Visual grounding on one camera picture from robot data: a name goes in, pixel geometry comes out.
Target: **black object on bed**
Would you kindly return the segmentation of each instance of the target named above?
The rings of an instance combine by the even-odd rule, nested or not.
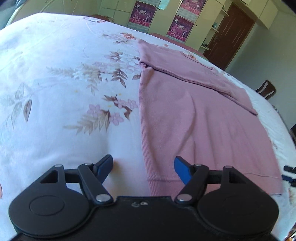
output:
[[[53,166],[12,201],[13,241],[276,240],[270,232],[277,204],[232,166],[212,171],[176,157],[185,186],[174,201],[121,196],[115,202],[102,186],[112,167],[111,155],[77,169]],[[67,182],[79,183],[83,195]],[[214,183],[221,187],[204,195]]]

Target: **white bed sheet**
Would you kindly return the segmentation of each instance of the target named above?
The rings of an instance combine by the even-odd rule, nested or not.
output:
[[[149,195],[141,150],[136,38],[189,53],[165,40],[82,16],[39,13],[0,31],[0,240],[15,235],[8,217],[10,202],[55,164],[76,168],[111,154],[115,165],[104,186],[113,197]],[[296,166],[295,146],[272,106],[219,71],[247,91],[280,169]],[[280,207],[273,234],[280,240],[296,222],[295,190],[283,185],[285,193],[273,196]]]

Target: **wooden chair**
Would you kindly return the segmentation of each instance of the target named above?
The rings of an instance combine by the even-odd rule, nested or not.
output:
[[[274,96],[274,94],[276,93],[276,88],[269,80],[265,80],[261,87],[256,90],[256,92],[268,100],[272,96]]]

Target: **pink cloth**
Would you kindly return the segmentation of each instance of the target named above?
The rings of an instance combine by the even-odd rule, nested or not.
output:
[[[231,165],[269,194],[282,193],[271,142],[244,89],[183,52],[139,40],[142,145],[152,195],[184,186],[173,161]],[[208,191],[217,187],[208,186]]]

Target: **wall shelf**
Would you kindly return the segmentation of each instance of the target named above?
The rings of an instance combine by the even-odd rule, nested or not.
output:
[[[215,30],[217,33],[219,33],[219,31],[218,31],[217,29],[215,29],[215,28],[213,28],[213,27],[211,27],[211,29],[213,29],[213,30]]]
[[[205,50],[211,50],[211,49],[209,49],[208,47],[205,47],[205,46],[200,46],[201,48],[204,48]]]
[[[224,11],[223,9],[221,9],[220,13],[226,17],[229,17],[228,13],[226,11]]]

